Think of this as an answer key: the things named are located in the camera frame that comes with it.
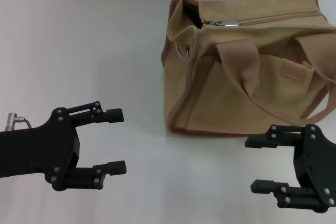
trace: canvas tote bag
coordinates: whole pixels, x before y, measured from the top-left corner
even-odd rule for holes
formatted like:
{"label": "canvas tote bag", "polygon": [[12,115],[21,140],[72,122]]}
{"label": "canvas tote bag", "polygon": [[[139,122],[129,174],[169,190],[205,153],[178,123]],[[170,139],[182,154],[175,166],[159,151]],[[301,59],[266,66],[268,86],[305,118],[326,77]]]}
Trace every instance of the canvas tote bag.
{"label": "canvas tote bag", "polygon": [[172,0],[161,55],[167,128],[254,134],[318,122],[336,107],[335,32],[318,0]]}

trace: bag strap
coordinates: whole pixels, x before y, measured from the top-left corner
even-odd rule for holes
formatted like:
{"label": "bag strap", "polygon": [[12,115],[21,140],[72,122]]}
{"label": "bag strap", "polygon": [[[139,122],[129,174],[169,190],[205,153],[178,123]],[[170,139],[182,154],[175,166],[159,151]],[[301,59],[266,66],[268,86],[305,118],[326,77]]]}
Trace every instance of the bag strap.
{"label": "bag strap", "polygon": [[292,125],[314,124],[336,108],[336,35],[318,34],[295,39],[303,48],[316,73],[325,82],[329,93],[326,108],[308,119],[282,113],[254,97],[254,91],[259,82],[260,55],[253,42],[239,40],[216,44],[216,47],[228,77],[255,105]]}

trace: white table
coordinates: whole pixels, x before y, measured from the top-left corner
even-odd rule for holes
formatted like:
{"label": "white table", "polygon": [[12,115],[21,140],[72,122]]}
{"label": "white table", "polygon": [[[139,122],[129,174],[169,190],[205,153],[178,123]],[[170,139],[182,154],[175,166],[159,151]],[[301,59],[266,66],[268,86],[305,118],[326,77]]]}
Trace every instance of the white table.
{"label": "white table", "polygon": [[[1,178],[0,223],[335,222],[334,208],[279,209],[273,195],[250,191],[255,179],[299,186],[293,148],[166,132],[160,54],[169,2],[0,0],[0,127],[11,111],[34,127],[58,106],[98,100],[104,110],[122,108],[125,122],[78,128],[78,166],[125,160],[128,169],[107,176],[101,191],[56,192],[43,174]],[[320,6],[336,24],[336,0]],[[334,142],[335,119],[319,123]]]}

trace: metal zipper slider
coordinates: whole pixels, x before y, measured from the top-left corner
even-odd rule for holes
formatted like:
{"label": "metal zipper slider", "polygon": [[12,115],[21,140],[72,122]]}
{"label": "metal zipper slider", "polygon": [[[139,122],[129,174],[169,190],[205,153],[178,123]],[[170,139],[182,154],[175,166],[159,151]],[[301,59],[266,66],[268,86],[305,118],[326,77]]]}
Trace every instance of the metal zipper slider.
{"label": "metal zipper slider", "polygon": [[210,24],[213,26],[240,26],[239,21],[211,20]]}

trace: zipper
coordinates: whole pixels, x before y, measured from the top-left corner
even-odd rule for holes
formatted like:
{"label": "zipper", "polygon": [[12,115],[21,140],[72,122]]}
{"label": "zipper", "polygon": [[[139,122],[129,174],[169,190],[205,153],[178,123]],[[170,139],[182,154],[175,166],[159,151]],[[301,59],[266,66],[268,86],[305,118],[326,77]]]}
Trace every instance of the zipper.
{"label": "zipper", "polygon": [[239,21],[225,21],[225,20],[210,20],[209,24],[213,26],[240,26]]}
{"label": "zipper", "polygon": [[269,17],[262,20],[204,20],[203,24],[205,25],[213,25],[213,26],[252,26],[258,25],[263,23],[270,23],[276,21],[282,21],[286,19],[293,19],[293,18],[304,18],[304,17],[315,17],[315,16],[322,16],[320,13],[304,13],[299,15],[292,15],[292,16],[276,16],[276,17]]}

